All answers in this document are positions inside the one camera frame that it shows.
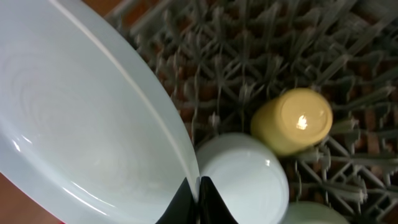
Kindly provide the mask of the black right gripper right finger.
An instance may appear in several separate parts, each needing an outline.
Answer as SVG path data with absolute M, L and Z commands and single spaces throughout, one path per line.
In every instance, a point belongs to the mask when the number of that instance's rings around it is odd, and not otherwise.
M 213 181 L 206 176 L 201 178 L 198 208 L 201 224 L 238 224 L 229 212 Z

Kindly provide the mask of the green bowl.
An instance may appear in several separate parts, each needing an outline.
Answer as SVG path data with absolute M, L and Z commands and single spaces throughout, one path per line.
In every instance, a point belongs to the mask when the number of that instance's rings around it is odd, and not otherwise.
M 315 202 L 294 202 L 280 222 L 281 224 L 349 224 L 337 211 Z

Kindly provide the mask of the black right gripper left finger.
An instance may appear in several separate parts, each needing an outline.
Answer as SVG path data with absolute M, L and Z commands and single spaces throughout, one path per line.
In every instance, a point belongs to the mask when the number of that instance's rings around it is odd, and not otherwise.
M 184 179 L 156 224 L 196 224 L 197 207 L 188 180 Z

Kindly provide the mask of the light blue plate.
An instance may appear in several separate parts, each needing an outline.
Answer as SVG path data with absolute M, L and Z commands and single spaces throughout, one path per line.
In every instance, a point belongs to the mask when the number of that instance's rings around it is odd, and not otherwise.
M 169 95 L 81 1 L 1 2 L 1 172 L 65 223 L 155 223 L 182 184 L 199 198 Z

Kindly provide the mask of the yellow cup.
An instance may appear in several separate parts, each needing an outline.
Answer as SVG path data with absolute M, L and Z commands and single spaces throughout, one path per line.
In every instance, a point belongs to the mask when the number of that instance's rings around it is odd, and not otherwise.
M 251 119 L 251 135 L 278 156 L 289 156 L 321 142 L 333 113 L 327 100 L 309 88 L 296 88 L 262 105 Z

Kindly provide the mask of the light blue bowl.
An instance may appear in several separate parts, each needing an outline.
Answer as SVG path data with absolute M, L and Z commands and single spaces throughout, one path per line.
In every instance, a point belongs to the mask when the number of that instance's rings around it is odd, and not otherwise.
M 287 177 L 263 143 L 243 133 L 222 134 L 199 148 L 197 162 L 238 223 L 280 223 L 289 202 Z

